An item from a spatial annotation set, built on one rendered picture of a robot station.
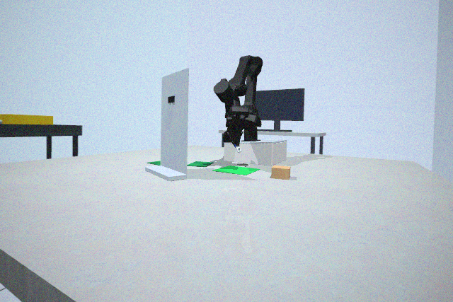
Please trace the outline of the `grey panel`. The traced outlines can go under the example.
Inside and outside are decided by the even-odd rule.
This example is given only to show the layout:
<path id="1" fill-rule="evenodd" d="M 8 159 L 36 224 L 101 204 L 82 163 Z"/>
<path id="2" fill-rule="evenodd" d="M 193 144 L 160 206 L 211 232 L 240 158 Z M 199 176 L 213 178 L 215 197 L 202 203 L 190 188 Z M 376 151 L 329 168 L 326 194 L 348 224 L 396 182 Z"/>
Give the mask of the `grey panel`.
<path id="1" fill-rule="evenodd" d="M 145 171 L 167 181 L 187 179 L 189 68 L 162 77 L 161 165 Z"/>

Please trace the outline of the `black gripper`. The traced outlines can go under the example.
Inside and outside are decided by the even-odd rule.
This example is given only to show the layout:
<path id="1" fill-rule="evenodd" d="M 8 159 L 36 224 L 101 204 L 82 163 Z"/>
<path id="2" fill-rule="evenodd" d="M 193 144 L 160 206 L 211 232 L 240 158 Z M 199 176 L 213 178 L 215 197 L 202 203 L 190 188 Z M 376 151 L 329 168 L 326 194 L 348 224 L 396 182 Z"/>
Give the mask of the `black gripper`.
<path id="1" fill-rule="evenodd" d="M 224 133 L 223 142 L 239 146 L 243 134 L 242 130 L 246 126 L 246 123 L 243 122 L 244 118 L 241 115 L 245 115 L 248 118 L 249 113 L 249 108 L 246 106 L 230 105 L 226 108 L 225 118 L 227 130 Z"/>

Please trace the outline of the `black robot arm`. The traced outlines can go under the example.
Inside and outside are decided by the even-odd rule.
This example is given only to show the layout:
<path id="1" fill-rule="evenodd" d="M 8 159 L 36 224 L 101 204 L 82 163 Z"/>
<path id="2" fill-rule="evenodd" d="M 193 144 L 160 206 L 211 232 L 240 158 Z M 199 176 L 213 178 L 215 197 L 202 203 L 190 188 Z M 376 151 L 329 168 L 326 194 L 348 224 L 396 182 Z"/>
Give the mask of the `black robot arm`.
<path id="1" fill-rule="evenodd" d="M 257 127 L 261 127 L 262 122 L 255 104 L 257 77 L 261 72 L 262 65 L 263 60 L 259 56 L 247 55 L 240 57 L 234 77 L 229 81 L 221 79 L 213 88 L 217 97 L 225 103 L 225 110 L 230 105 L 249 108 L 248 118 L 245 115 L 241 115 L 244 118 L 243 122 L 246 123 L 244 140 L 242 141 L 260 141 L 258 140 Z M 240 104 L 240 96 L 245 96 L 243 105 Z"/>

